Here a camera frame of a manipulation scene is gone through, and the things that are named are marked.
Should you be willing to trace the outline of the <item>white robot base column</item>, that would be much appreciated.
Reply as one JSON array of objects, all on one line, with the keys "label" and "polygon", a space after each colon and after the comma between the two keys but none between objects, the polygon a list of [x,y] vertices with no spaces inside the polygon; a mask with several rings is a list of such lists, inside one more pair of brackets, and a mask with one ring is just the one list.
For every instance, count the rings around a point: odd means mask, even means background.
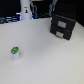
[{"label": "white robot base column", "polygon": [[21,19],[30,20],[32,18],[32,12],[30,9],[30,1],[20,0],[20,2],[21,2]]}]

